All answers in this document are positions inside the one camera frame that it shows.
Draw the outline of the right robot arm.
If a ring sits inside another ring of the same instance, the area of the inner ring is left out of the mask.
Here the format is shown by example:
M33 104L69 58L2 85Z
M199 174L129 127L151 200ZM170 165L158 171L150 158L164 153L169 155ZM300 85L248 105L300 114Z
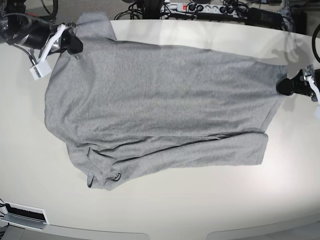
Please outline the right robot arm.
M83 51L83 43L76 36L76 24L73 22L56 24L59 2L52 2L48 10L45 2L41 4L47 15L37 16L27 13L24 0L2 0L0 2L0 41L14 47L27 47L43 52L49 41L49 55L67 51L70 55Z

